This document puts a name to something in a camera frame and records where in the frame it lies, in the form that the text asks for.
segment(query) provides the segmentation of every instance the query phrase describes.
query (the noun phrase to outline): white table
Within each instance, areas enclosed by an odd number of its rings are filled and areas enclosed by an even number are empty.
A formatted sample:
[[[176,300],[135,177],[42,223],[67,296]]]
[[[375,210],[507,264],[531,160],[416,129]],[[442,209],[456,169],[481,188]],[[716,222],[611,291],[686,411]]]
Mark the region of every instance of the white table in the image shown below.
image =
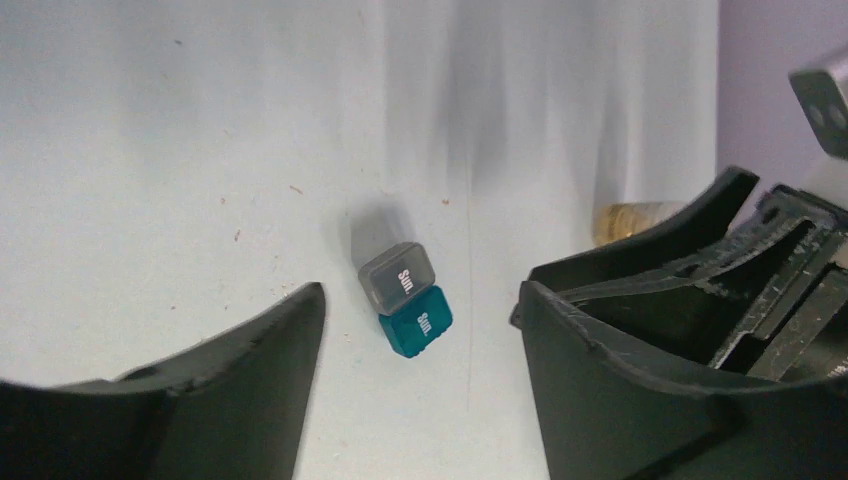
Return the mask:
[[[114,378],[321,281],[298,478],[547,478],[509,311],[594,204],[712,179],[716,2],[118,3],[0,4],[0,377]],[[352,266],[374,209],[453,309],[412,360]]]

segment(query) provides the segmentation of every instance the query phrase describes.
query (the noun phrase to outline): logo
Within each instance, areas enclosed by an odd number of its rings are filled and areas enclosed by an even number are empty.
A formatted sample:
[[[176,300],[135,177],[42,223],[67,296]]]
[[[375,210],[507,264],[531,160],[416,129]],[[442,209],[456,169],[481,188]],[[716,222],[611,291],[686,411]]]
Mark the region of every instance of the logo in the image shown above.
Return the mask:
[[[409,270],[400,272],[400,274],[398,274],[398,279],[400,280],[404,293],[409,295],[409,291],[412,290],[412,280],[409,278]]]
[[[418,325],[421,327],[421,331],[424,332],[425,337],[428,333],[430,333],[430,330],[433,329],[428,318],[429,315],[427,315],[427,312],[422,313],[421,316],[418,317]]]

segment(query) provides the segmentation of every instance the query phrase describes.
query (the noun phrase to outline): small box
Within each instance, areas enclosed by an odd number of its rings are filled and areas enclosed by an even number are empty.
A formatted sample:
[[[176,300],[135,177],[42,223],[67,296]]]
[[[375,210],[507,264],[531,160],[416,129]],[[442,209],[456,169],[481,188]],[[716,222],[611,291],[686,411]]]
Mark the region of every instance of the small box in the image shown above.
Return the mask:
[[[359,270],[359,282],[380,315],[390,316],[436,283],[424,247],[415,242],[395,245]]]
[[[392,349],[412,358],[453,324],[448,301],[442,289],[431,287],[391,316],[380,315],[380,326]]]

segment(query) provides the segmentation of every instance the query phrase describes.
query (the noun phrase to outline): yellow bottle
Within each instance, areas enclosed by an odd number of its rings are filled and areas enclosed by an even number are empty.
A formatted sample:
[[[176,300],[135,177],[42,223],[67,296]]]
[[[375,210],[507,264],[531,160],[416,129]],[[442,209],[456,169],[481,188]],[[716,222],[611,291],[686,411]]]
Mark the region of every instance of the yellow bottle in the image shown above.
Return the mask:
[[[686,204],[683,202],[615,203],[595,218],[595,245],[608,243],[643,232],[670,218]]]

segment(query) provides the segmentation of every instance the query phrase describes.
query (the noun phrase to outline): black plastic part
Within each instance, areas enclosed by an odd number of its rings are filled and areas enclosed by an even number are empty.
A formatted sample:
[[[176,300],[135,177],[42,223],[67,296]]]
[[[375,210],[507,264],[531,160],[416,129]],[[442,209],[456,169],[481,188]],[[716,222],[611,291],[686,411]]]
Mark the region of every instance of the black plastic part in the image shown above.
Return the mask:
[[[258,317],[115,382],[0,382],[0,477],[291,478],[325,300],[304,286]]]
[[[725,172],[667,224],[522,284],[551,478],[848,471],[848,214],[778,186],[725,236],[753,180]]]

